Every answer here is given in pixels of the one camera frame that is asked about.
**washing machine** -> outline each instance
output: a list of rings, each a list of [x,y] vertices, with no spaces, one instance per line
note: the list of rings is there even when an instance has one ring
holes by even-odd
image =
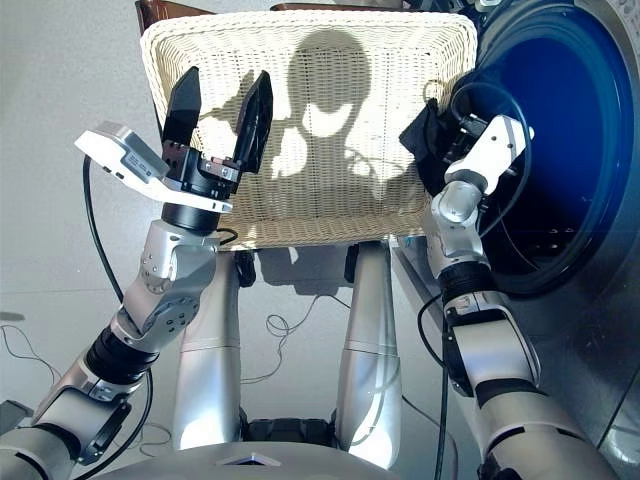
[[[531,177],[487,256],[542,388],[621,478],[640,478],[640,0],[475,3],[500,5],[463,10],[479,34],[472,80],[508,90],[536,132]],[[491,118],[509,105],[477,90],[470,107]],[[494,207],[519,181],[503,177]],[[423,249],[401,248],[433,284]]]

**washing machine drum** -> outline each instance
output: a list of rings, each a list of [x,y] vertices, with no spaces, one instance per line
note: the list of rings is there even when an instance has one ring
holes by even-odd
[[[640,25],[633,22],[640,5],[505,1],[480,32],[472,79],[503,85],[521,104],[536,132],[533,169],[484,244],[499,286],[536,296],[576,275],[612,235],[608,262],[622,262],[638,230],[640,204],[631,198],[638,49],[631,30]],[[484,118],[509,109],[481,90],[471,103]],[[503,176],[494,204],[506,205],[517,183]]]

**cable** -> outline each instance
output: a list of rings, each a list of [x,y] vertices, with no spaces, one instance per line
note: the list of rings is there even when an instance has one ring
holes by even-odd
[[[226,245],[227,243],[231,243],[234,240],[238,239],[238,232],[236,232],[233,228],[220,227],[216,229],[216,232],[224,232],[230,233],[231,236],[229,238],[225,238],[224,240],[220,240],[220,245]]]
[[[602,444],[607,439],[607,436],[609,435],[609,432],[613,428],[613,424],[615,423],[615,420],[618,418],[618,413],[620,412],[620,409],[622,408],[622,405],[624,405],[625,400],[627,398],[629,398],[629,392],[631,391],[633,386],[636,384],[636,379],[638,379],[639,376],[640,376],[640,365],[638,365],[636,367],[635,372],[631,376],[631,380],[629,381],[629,383],[627,384],[626,388],[624,389],[624,392],[623,392],[622,396],[620,397],[620,401],[616,405],[616,408],[613,411],[613,414],[611,415],[611,418],[609,419],[609,422],[607,423],[607,426],[605,427],[604,431],[602,432],[602,435],[600,436],[600,440],[598,440],[598,443],[596,444],[596,448],[598,450],[600,450],[600,448],[602,447]]]
[[[442,460],[444,459],[444,440],[447,431],[447,406],[449,401],[449,373],[447,367],[442,367],[442,397],[440,400],[440,426],[438,431],[438,451],[436,453],[436,470],[434,480],[442,478]]]
[[[167,439],[162,441],[162,442],[142,442],[140,444],[140,446],[138,447],[138,451],[144,455],[145,457],[151,457],[154,458],[156,455],[153,455],[151,453],[148,453],[147,451],[145,451],[144,447],[145,446],[161,446],[161,445],[166,445],[171,441],[172,435],[171,432],[169,431],[169,429],[167,427],[165,427],[164,425],[160,425],[159,423],[154,423],[154,422],[147,422],[145,423],[145,426],[149,426],[149,427],[155,427],[158,430],[164,432],[167,434]]]
[[[105,273],[107,274],[107,277],[109,277],[109,281],[111,282],[113,291],[118,297],[118,300],[120,301],[120,303],[122,303],[124,299],[124,295],[122,293],[122,290],[120,289],[120,285],[118,285],[118,281],[113,273],[113,270],[111,269],[111,265],[109,264],[109,260],[107,259],[107,255],[104,251],[104,248],[102,247],[102,242],[100,241],[100,236],[98,235],[98,230],[96,228],[96,221],[93,216],[93,202],[91,200],[91,178],[89,176],[90,170],[91,170],[91,157],[89,157],[88,155],[85,155],[84,162],[82,164],[82,186],[83,186],[83,193],[84,193],[84,205],[87,211],[87,220],[89,221],[89,229],[91,230],[91,237],[93,238],[93,243],[96,247],[96,250],[98,251],[98,255],[100,256],[100,261],[102,262],[102,266],[105,270]],[[109,456],[109,458],[107,458],[98,466],[92,468],[88,472],[83,473],[79,477],[76,477],[74,480],[86,480],[96,475],[97,473],[101,472],[102,470],[104,470],[111,463],[113,463],[114,460],[116,460],[120,455],[122,455],[122,453],[125,450],[127,450],[129,445],[131,445],[135,440],[135,438],[138,436],[138,433],[142,430],[142,427],[144,426],[145,422],[147,421],[147,418],[149,417],[149,412],[151,411],[151,404],[153,403],[153,375],[151,374],[151,369],[149,368],[146,373],[147,373],[146,374],[147,399],[145,402],[144,411],[142,412],[142,416],[140,417],[140,420],[138,420],[138,423],[133,429],[133,432],[131,432],[131,435],[129,435],[129,438],[127,438],[124,441],[124,443],[115,452],[113,452],[111,456]]]
[[[429,355],[431,355],[431,358],[433,358],[433,361],[436,362],[439,366],[444,367],[444,362],[440,359],[440,357],[438,357],[438,354],[435,352],[435,350],[427,340],[427,336],[424,334],[424,326],[422,325],[422,316],[424,315],[424,312],[426,312],[427,309],[431,305],[433,305],[441,296],[442,294],[439,293],[435,297],[432,297],[427,303],[422,306],[422,308],[418,312],[418,332],[420,333],[422,343],[427,349],[427,352],[429,352]]]
[[[111,269],[111,265],[109,265],[109,260],[107,260],[107,255],[104,253],[104,248],[102,247],[102,242],[100,241],[100,236],[98,235],[98,230],[96,228],[96,219],[93,216],[93,202],[91,201],[91,178],[89,176],[89,171],[91,169],[91,157],[85,155],[84,162],[82,164],[82,187],[84,191],[84,206],[87,211],[87,220],[89,221],[89,229],[91,230],[91,237],[93,238],[93,244],[96,246],[96,250],[98,251],[98,256],[100,257],[100,261],[102,262],[102,266],[104,268],[107,277],[109,277],[109,281],[111,282],[111,286],[113,287],[116,296],[120,303],[124,298],[122,294],[122,290],[120,289],[120,285],[118,285],[118,280],[116,276],[113,274],[113,270]]]
[[[74,478],[74,480],[87,480],[88,478],[93,477],[94,475],[100,473],[102,470],[107,468],[109,465],[113,463],[113,461],[118,458],[122,453],[124,453],[129,445],[133,443],[135,438],[138,436],[138,433],[142,430],[147,418],[149,417],[149,412],[151,411],[151,404],[153,402],[153,375],[151,374],[151,369],[147,370],[146,374],[147,379],[147,401],[144,405],[144,411],[142,412],[142,416],[138,421],[138,424],[129,435],[129,438],[125,440],[125,442],[120,445],[120,447],[109,456],[105,461],[103,461],[100,465],[92,468],[88,472],[83,473],[79,477]]]
[[[461,122],[463,119],[457,107],[457,103],[460,99],[460,96],[464,92],[467,92],[469,90],[474,90],[474,89],[491,90],[492,92],[495,92],[500,96],[502,96],[511,104],[513,110],[516,112],[517,120],[522,125],[522,129],[524,131],[524,143],[525,143],[524,171],[522,172],[520,183],[518,183],[518,187],[516,188],[516,191],[513,193],[513,196],[511,197],[511,200],[509,200],[509,203],[507,204],[507,206],[504,208],[504,210],[502,210],[502,213],[498,214],[498,216],[495,219],[493,219],[493,221],[480,233],[480,237],[484,237],[487,233],[493,230],[493,228],[498,223],[502,221],[502,219],[507,215],[507,213],[509,213],[509,211],[513,208],[513,206],[516,204],[516,202],[520,198],[520,195],[522,194],[522,191],[524,190],[524,187],[526,186],[527,181],[529,180],[529,176],[531,175],[531,167],[533,164],[533,157],[532,157],[533,153],[531,151],[531,134],[529,130],[529,123],[527,122],[527,119],[524,116],[524,113],[522,112],[522,108],[520,108],[520,104],[513,97],[513,95],[511,95],[504,88],[498,85],[494,85],[492,83],[487,83],[487,82],[470,82],[460,87],[456,91],[456,93],[453,95],[453,97],[451,97],[451,102],[449,103],[451,114],[455,117],[455,119],[458,122]]]
[[[145,427],[154,427],[157,428],[158,430],[160,430],[161,432],[164,432],[167,435],[167,439],[163,440],[162,442],[145,442],[144,441],[144,430]],[[171,439],[173,438],[173,435],[171,435],[171,432],[169,431],[169,429],[167,427],[165,427],[164,425],[160,424],[160,423],[155,423],[155,422],[147,422],[143,425],[142,430],[140,430],[139,436],[136,439],[135,443],[132,443],[131,445],[129,445],[129,447],[127,447],[127,450],[133,450],[134,448],[137,448],[138,451],[144,455],[145,457],[151,457],[154,458],[156,455],[153,455],[147,451],[145,451],[144,447],[145,446],[150,446],[150,445],[155,445],[155,446],[160,446],[160,445],[166,445],[167,443],[169,443],[171,441]],[[116,442],[115,440],[113,441],[113,444],[120,447],[122,444]]]
[[[17,330],[22,335],[24,340],[27,342],[27,345],[29,346],[29,350],[31,350],[32,356],[19,355],[11,350],[11,347],[9,346],[9,341],[7,340],[7,332],[6,332],[7,328],[13,328],[14,330]],[[49,369],[49,373],[51,373],[52,386],[56,383],[56,375],[58,375],[58,378],[62,377],[62,375],[60,375],[60,372],[53,365],[51,365],[49,362],[44,360],[40,355],[36,353],[36,351],[33,349],[33,346],[31,345],[31,341],[29,340],[29,337],[27,337],[27,334],[24,333],[23,330],[21,330],[19,327],[16,327],[14,325],[0,325],[0,330],[2,331],[2,338],[4,340],[4,345],[7,348],[7,352],[9,353],[9,355],[11,355],[14,358],[19,358],[22,360],[35,360],[37,362],[42,363],[45,367]]]
[[[431,423],[434,427],[436,427],[438,429],[440,428],[440,424],[431,415],[429,415],[424,410],[421,410],[420,408],[416,407],[404,395],[402,395],[402,400],[407,405],[409,405],[409,407],[411,407],[416,413],[418,413],[419,415],[422,415],[426,420],[428,420],[429,423]],[[449,444],[451,445],[451,457],[452,457],[451,458],[451,480],[457,480],[457,478],[458,478],[458,469],[459,469],[458,444],[456,443],[456,439],[451,434],[451,432],[449,432],[449,430],[445,430],[445,432],[446,432],[446,435],[447,435],[447,440],[449,440]]]
[[[267,319],[265,320],[265,327],[272,336],[280,339],[280,341],[278,342],[278,348],[276,349],[276,355],[278,356],[278,363],[276,364],[275,368],[271,370],[269,373],[260,375],[258,377],[243,378],[240,381],[243,385],[253,385],[255,383],[260,383],[264,380],[267,380],[273,377],[276,373],[278,373],[278,370],[280,370],[280,367],[282,367],[282,362],[284,360],[282,349],[287,343],[287,339],[289,338],[290,335],[295,333],[295,331],[304,322],[306,322],[307,318],[309,318],[309,315],[311,314],[311,310],[313,309],[313,306],[322,297],[333,298],[336,302],[338,302],[342,306],[349,309],[351,308],[348,304],[346,304],[345,302],[340,300],[338,297],[335,297],[333,295],[316,295],[315,297],[313,297],[311,305],[309,305],[309,308],[307,309],[307,313],[305,313],[304,317],[302,317],[302,320],[300,320],[298,323],[296,323],[292,327],[289,326],[289,323],[285,320],[285,318],[282,315],[278,315],[276,313],[269,314],[267,316]],[[279,322],[281,322],[281,326],[276,325],[273,322],[274,319],[277,319]]]

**woven texture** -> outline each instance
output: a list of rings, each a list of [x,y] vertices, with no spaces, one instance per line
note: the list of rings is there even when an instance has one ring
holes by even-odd
[[[230,156],[245,93],[271,76],[274,115],[258,175],[245,174],[221,226],[227,248],[318,245],[421,233],[428,196],[399,134],[428,98],[448,102],[473,68],[476,32],[458,15],[246,12],[166,20],[142,40],[160,118],[200,69],[192,145]]]

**gray floor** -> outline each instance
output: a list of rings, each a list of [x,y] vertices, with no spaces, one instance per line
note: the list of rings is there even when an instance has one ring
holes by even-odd
[[[266,8],[270,3],[202,0],[197,6],[224,12]],[[109,119],[128,125],[158,147],[153,105],[132,0],[4,0],[0,8],[0,310],[22,314],[25,320],[15,325],[29,335],[42,357],[65,370],[117,307],[87,228],[82,156],[73,141],[83,130]],[[102,172],[94,172],[93,185],[103,243],[118,279],[126,285],[136,273],[149,221],[158,216],[159,205]],[[311,250],[305,255],[311,264],[324,268],[292,268],[275,275],[271,268],[275,258],[263,256],[266,275],[260,274],[251,289],[241,292],[246,375],[264,373],[276,363],[276,339],[264,328],[268,313],[297,321],[312,294],[342,283],[343,250]],[[327,263],[327,258],[334,261]],[[440,372],[417,338],[415,305],[397,282],[394,286],[405,393],[437,416]],[[349,288],[340,286],[337,293],[350,301]],[[280,372],[243,387],[243,406],[250,417],[328,418],[335,406],[347,317],[346,309],[335,301],[318,302],[287,343]],[[19,337],[10,336],[10,341],[17,352],[25,351]],[[35,362],[10,358],[4,347],[0,358],[0,401],[11,398],[34,407],[50,383],[48,371]],[[174,344],[154,368],[156,395],[150,420],[166,426],[171,425],[176,358]],[[125,431],[137,419],[142,401],[143,395],[135,398]],[[394,470],[407,479],[429,476],[437,431],[411,410],[403,414],[402,447]],[[474,478],[479,455],[454,402],[450,425],[462,457],[460,478]],[[147,440],[162,438],[152,428],[145,431]],[[161,454],[167,448],[148,450]],[[131,450],[115,465],[144,458]]]

